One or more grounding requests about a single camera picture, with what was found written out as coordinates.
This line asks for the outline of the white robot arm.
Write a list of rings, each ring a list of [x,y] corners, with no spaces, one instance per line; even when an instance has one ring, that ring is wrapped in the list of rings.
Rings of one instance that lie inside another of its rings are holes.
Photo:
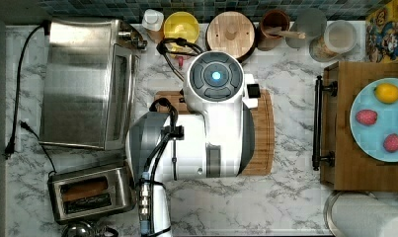
[[[167,98],[153,102],[129,129],[125,153],[137,188],[141,237],[172,237],[165,184],[235,177],[255,149],[251,110],[258,84],[233,56],[207,51],[184,80],[183,115]]]

